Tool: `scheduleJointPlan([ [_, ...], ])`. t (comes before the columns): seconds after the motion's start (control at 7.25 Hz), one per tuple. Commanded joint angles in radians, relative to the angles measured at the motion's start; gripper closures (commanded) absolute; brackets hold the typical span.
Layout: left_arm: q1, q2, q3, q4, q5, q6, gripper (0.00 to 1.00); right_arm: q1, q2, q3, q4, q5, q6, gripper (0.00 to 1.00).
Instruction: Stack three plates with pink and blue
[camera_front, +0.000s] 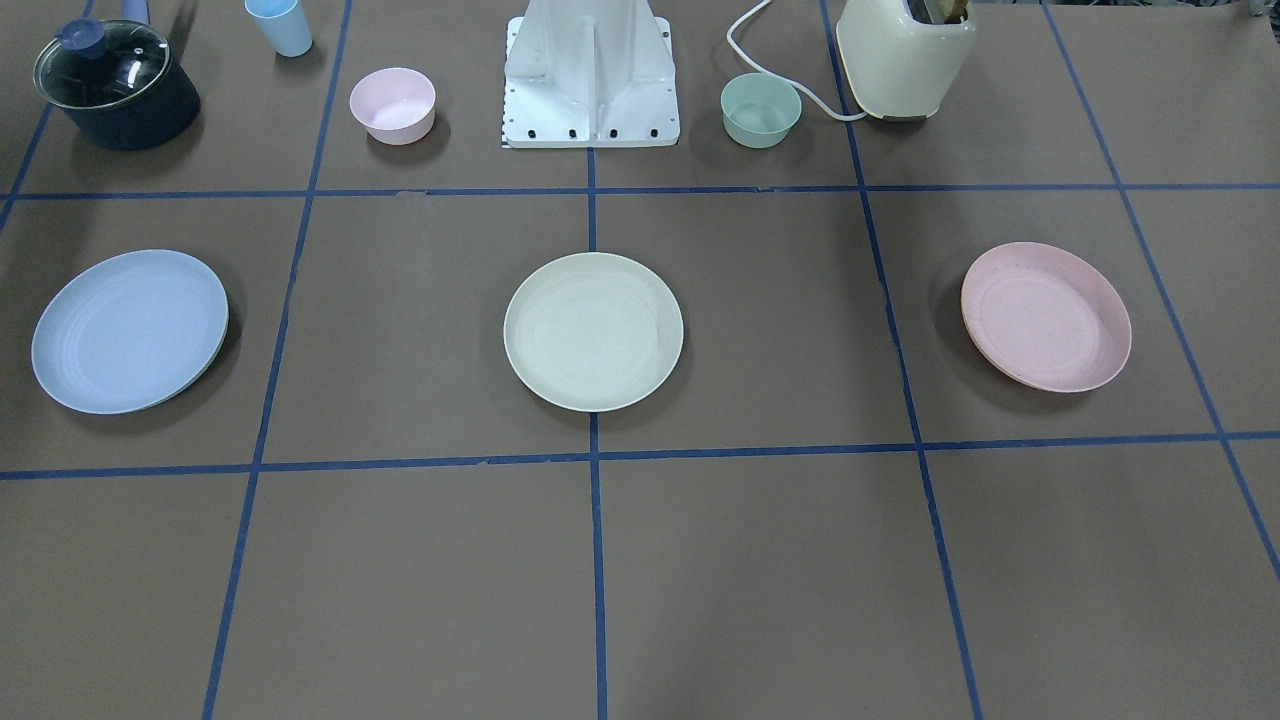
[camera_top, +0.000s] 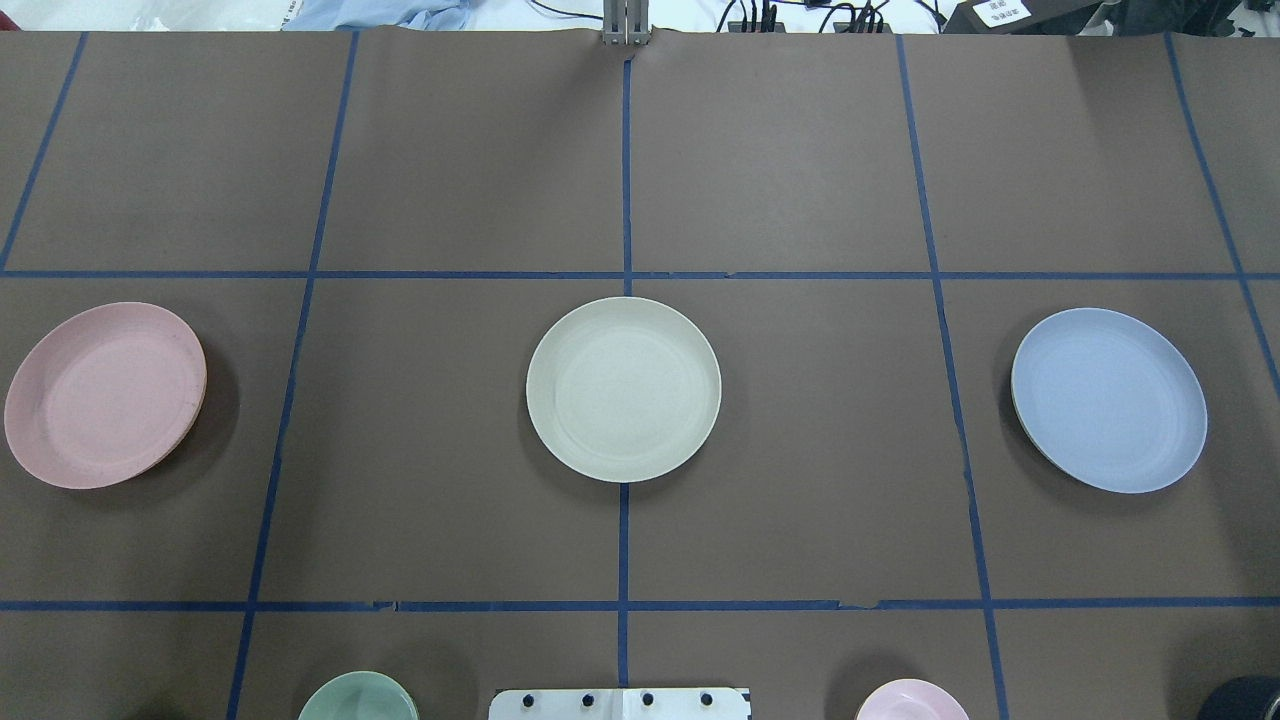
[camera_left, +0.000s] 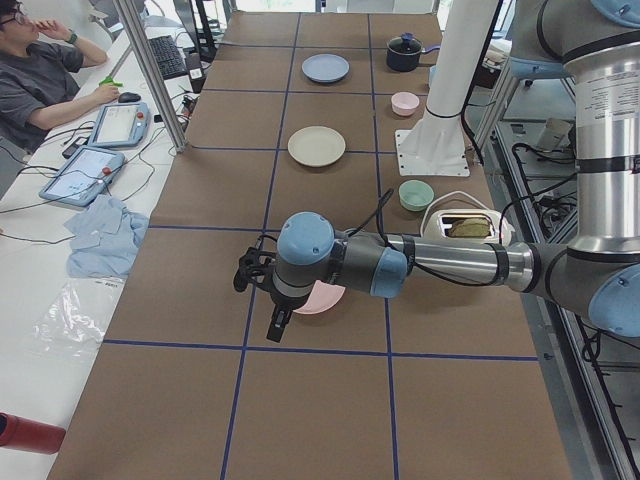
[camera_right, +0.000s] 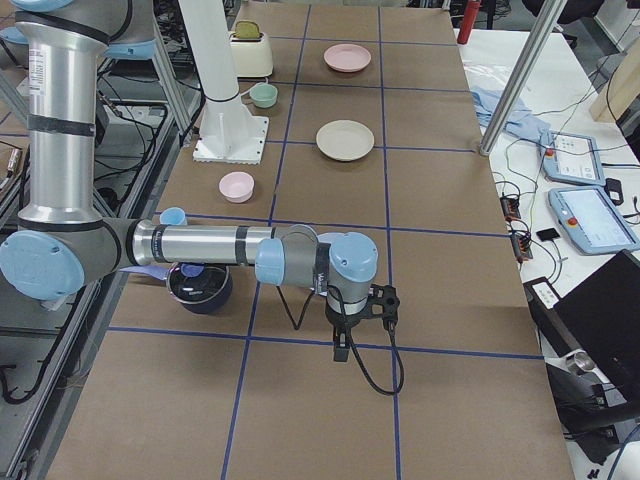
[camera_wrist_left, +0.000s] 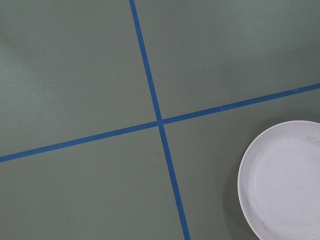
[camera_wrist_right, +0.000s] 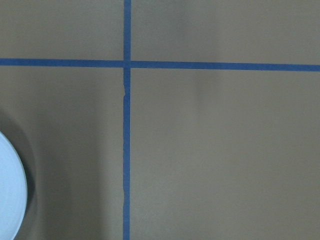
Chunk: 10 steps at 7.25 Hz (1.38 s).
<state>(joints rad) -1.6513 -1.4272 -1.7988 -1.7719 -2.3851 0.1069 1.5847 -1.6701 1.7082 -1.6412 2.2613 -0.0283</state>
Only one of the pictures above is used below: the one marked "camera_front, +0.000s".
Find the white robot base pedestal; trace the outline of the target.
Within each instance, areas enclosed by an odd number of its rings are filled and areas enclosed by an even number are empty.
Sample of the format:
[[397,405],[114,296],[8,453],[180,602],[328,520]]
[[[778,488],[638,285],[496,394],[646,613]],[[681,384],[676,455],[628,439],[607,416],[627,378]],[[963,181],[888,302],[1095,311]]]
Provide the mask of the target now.
[[646,1],[530,1],[506,27],[504,78],[508,149],[680,140],[671,24]]

